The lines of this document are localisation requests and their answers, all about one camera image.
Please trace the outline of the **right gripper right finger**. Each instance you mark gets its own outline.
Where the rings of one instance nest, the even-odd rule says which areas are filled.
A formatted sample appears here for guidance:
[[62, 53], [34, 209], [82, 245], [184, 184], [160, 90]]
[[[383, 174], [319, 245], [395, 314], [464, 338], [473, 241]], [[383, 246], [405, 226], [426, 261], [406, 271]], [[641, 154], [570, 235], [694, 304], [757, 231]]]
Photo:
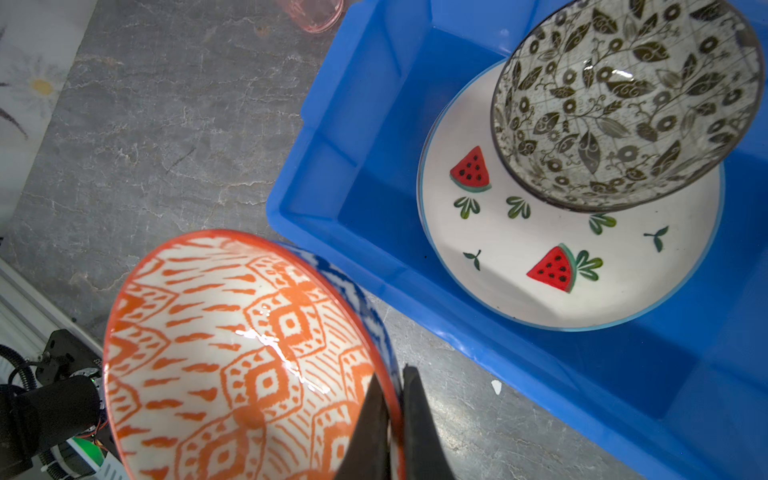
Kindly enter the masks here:
[[405, 478], [454, 480], [418, 369], [403, 369]]

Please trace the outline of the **watermelon pattern plate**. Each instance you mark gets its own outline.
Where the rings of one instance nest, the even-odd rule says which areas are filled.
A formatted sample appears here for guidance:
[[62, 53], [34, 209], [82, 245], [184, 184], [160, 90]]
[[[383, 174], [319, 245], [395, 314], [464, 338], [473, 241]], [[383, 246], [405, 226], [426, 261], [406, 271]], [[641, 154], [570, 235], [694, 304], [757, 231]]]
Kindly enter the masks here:
[[493, 65], [459, 91], [420, 159], [420, 221], [450, 276], [493, 312], [550, 330], [607, 328], [669, 300], [715, 239], [724, 172], [603, 216], [542, 202], [512, 179], [492, 141], [500, 72]]

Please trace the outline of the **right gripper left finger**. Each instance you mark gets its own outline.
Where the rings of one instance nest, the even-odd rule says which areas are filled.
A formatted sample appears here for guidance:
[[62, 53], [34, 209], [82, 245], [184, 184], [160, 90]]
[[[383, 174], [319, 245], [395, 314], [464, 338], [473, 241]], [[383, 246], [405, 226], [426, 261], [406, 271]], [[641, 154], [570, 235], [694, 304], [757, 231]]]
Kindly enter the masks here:
[[378, 378], [373, 376], [335, 480], [388, 480], [391, 475], [388, 431], [388, 408]]

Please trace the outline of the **red rimmed bowl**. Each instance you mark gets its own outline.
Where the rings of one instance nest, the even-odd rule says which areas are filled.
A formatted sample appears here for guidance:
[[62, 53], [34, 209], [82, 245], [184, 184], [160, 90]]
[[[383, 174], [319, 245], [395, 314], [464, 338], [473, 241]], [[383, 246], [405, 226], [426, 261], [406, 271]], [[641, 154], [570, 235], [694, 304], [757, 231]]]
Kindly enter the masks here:
[[306, 261], [205, 230], [143, 258], [112, 307], [105, 400], [133, 479], [330, 479], [373, 376], [405, 475], [402, 409], [360, 318]]

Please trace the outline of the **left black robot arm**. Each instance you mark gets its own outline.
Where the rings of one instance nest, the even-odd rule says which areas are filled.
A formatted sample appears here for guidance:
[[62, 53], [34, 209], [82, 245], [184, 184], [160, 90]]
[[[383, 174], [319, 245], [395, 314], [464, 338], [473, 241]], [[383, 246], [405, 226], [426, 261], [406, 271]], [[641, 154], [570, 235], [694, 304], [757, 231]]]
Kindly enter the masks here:
[[1, 477], [14, 479], [35, 457], [104, 424], [101, 358], [72, 332], [56, 330], [37, 359], [3, 345], [11, 367], [1, 378]]

